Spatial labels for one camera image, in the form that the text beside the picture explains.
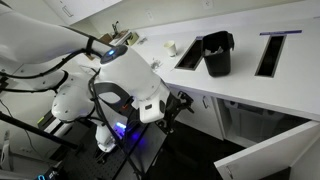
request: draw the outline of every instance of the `small white cup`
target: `small white cup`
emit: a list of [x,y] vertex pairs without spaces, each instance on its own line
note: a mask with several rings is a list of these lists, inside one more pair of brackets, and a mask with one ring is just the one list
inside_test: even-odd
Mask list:
[[177,49],[176,49],[176,45],[175,45],[174,41],[168,41],[168,42],[164,43],[163,46],[166,49],[166,51],[170,57],[174,57],[177,55]]

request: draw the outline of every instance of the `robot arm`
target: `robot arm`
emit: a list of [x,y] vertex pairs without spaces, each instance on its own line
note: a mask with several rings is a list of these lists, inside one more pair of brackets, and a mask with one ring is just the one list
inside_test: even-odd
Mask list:
[[[41,63],[86,49],[102,56],[100,74],[95,79],[95,84],[114,83],[133,96],[143,123],[163,118],[167,122],[172,121],[180,110],[191,105],[189,98],[185,98],[185,103],[174,98],[161,78],[130,47],[111,47],[70,29],[30,19],[1,4],[0,24],[0,65],[1,71],[6,74],[39,74],[48,68]],[[87,86],[88,79],[58,70],[21,82],[27,83],[32,89],[58,84],[60,88],[52,105],[52,113],[58,119],[68,122],[86,117],[94,109]],[[107,145],[109,142],[104,140],[110,139],[110,132],[102,130],[103,126],[95,123],[100,127],[99,132],[109,133],[106,136],[96,136],[99,142]],[[171,128],[170,124],[165,123],[163,127],[168,130]]]

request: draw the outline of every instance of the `black bracket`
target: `black bracket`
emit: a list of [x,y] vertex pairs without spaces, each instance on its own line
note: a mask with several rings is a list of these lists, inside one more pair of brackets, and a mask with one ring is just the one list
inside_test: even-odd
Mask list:
[[192,103],[193,99],[183,91],[178,93],[178,98],[170,94],[167,101],[164,118],[156,121],[156,125],[165,134],[173,133],[173,124],[175,122],[175,118],[178,116],[181,110],[187,109],[191,113],[194,113],[193,109],[191,108]]

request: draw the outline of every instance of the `black trash bin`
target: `black trash bin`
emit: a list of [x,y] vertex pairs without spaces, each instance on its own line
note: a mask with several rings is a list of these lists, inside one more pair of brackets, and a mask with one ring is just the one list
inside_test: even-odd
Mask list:
[[[218,51],[219,47],[223,49],[222,53],[206,55],[205,50],[212,53]],[[227,31],[220,31],[203,37],[202,56],[205,59],[209,74],[212,77],[225,76],[231,71],[230,49],[234,49],[232,34]]]

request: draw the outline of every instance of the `slot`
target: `slot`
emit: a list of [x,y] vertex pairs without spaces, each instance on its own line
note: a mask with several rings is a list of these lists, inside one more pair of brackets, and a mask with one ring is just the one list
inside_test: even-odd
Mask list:
[[195,70],[202,59],[201,43],[202,40],[195,40],[178,62],[175,69]]
[[270,36],[256,76],[274,77],[286,36]]

